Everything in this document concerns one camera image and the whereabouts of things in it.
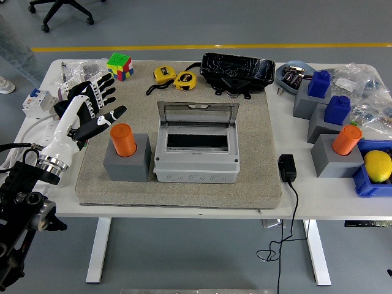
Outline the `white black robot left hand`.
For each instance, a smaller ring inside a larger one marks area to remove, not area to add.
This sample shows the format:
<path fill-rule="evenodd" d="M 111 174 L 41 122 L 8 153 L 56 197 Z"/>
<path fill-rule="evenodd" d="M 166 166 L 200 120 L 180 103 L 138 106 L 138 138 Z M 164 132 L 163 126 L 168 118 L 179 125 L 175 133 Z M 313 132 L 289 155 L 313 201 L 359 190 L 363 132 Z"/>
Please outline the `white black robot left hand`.
<path fill-rule="evenodd" d="M 75 153 L 90 138 L 108 129 L 127 110 L 123 105 L 101 115 L 105 106 L 113 103 L 115 79 L 110 73 L 94 80 L 84 81 L 67 92 L 67 99 L 55 105 L 59 122 L 52 142 L 40 153 L 38 165 L 56 165 L 60 170 L 71 166 Z"/>

